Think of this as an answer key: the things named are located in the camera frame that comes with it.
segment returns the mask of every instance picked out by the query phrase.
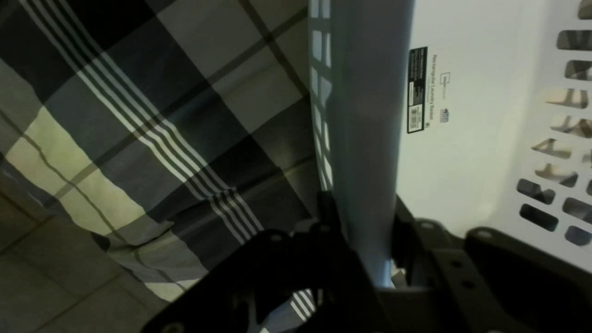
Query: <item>plaid blanket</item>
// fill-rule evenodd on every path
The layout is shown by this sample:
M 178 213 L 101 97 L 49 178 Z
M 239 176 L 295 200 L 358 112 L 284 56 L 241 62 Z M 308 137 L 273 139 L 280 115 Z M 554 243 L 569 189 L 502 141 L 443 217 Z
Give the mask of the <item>plaid blanket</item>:
M 3 0 L 0 171 L 175 300 L 315 215 L 308 54 L 306 0 Z

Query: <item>black object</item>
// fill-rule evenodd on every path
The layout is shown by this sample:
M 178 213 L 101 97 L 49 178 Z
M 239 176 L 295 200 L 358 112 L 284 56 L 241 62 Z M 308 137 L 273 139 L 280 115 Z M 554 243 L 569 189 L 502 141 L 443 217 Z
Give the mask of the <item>black object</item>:
M 297 332 L 592 333 L 592 276 L 496 230 L 458 239 L 398 202 L 393 260 L 408 285 L 376 291 L 321 197 L 310 234 L 263 232 L 158 315 L 145 333 L 243 333 L 295 291 L 317 313 Z

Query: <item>label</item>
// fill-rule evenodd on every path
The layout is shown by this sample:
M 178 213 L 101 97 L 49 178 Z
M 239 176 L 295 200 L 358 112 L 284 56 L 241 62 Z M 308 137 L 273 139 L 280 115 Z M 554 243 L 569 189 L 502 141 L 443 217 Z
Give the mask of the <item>label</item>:
M 426 67 L 428 49 L 413 49 L 408 75 L 408 134 L 426 130 Z

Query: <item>plaid fabric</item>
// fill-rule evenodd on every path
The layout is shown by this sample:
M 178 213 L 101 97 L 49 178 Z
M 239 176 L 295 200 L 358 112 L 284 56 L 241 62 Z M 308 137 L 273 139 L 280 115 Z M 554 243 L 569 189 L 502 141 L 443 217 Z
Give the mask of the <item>plaid fabric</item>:
M 4 0 L 0 171 L 175 300 L 315 213 L 306 19 L 306 0 Z

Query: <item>tiled floor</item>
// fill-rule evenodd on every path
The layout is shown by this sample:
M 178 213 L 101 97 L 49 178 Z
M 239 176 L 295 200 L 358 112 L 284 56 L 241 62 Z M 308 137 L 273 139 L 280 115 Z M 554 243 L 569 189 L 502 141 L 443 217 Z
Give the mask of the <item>tiled floor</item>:
M 0 333 L 134 333 L 165 302 L 0 178 Z

